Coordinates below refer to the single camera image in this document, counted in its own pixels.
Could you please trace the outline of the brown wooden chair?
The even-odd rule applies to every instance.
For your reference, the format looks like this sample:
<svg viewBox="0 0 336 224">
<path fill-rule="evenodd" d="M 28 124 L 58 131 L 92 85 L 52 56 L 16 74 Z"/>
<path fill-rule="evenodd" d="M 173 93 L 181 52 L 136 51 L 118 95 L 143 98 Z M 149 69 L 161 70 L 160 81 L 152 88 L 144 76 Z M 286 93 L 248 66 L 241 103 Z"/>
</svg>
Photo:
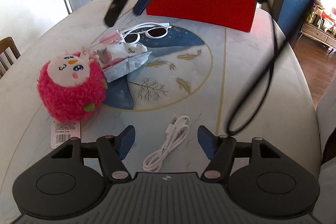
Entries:
<svg viewBox="0 0 336 224">
<path fill-rule="evenodd" d="M 8 36 L 1 40 L 1 78 L 13 66 L 15 61 L 21 56 L 12 37 Z"/>
</svg>

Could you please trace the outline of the white barcode tag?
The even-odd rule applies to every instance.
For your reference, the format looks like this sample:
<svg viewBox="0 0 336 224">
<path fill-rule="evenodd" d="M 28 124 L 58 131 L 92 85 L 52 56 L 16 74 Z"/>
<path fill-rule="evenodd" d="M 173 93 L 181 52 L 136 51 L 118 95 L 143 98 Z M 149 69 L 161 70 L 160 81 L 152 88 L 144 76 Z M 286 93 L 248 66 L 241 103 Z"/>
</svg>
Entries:
<svg viewBox="0 0 336 224">
<path fill-rule="evenodd" d="M 80 122 L 52 121 L 51 148 L 55 149 L 70 138 L 81 138 Z"/>
</svg>

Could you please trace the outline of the white grey snack pouch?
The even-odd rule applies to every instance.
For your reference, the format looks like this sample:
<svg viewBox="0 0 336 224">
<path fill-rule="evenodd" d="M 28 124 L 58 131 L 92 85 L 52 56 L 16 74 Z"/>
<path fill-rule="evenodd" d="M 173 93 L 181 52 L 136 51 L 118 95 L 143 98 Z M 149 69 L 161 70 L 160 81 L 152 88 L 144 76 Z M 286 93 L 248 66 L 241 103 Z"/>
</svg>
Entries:
<svg viewBox="0 0 336 224">
<path fill-rule="evenodd" d="M 99 44 L 89 54 L 99 64 L 107 83 L 111 83 L 139 69 L 149 59 L 152 51 L 141 43 Z"/>
</svg>

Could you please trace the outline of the white frame sunglasses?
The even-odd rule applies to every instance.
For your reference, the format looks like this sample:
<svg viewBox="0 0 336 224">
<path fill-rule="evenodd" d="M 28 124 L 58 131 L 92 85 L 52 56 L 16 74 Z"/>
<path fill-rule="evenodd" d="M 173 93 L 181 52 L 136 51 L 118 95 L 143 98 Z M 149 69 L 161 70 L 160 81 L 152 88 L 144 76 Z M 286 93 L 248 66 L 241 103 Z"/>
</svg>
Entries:
<svg viewBox="0 0 336 224">
<path fill-rule="evenodd" d="M 146 22 L 122 30 L 120 37 L 122 42 L 134 44 L 140 41 L 141 35 L 149 39 L 163 38 L 168 34 L 169 29 L 171 29 L 169 23 Z"/>
</svg>

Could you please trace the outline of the pink plush owl toy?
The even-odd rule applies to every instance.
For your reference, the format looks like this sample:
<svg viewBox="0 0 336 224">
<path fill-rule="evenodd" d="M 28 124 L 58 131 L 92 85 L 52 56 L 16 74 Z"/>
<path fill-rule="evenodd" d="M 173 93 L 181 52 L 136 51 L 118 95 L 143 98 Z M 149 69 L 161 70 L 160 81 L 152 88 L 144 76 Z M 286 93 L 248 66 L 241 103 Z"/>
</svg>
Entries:
<svg viewBox="0 0 336 224">
<path fill-rule="evenodd" d="M 83 51 L 45 63 L 37 83 L 41 101 L 59 122 L 87 119 L 101 106 L 107 87 L 100 64 Z"/>
</svg>

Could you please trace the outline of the red cardboard box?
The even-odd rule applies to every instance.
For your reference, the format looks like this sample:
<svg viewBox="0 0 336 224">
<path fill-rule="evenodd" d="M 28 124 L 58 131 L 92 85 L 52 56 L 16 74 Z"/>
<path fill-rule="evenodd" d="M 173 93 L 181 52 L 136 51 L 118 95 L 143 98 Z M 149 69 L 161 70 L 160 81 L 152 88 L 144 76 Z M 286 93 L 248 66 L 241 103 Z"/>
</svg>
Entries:
<svg viewBox="0 0 336 224">
<path fill-rule="evenodd" d="M 146 13 L 250 32 L 256 5 L 255 0 L 151 0 Z"/>
</svg>

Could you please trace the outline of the pink face mask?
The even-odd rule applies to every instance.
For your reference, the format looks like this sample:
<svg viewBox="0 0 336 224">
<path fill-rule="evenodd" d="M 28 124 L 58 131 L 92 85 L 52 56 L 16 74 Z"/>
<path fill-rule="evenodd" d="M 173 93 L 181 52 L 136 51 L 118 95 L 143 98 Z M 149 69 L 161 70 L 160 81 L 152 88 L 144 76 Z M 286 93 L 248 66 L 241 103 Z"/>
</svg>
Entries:
<svg viewBox="0 0 336 224">
<path fill-rule="evenodd" d="M 104 36 L 99 40 L 100 44 L 109 44 L 114 42 L 120 42 L 122 40 L 122 35 L 118 31 L 113 31 L 110 34 Z"/>
</svg>

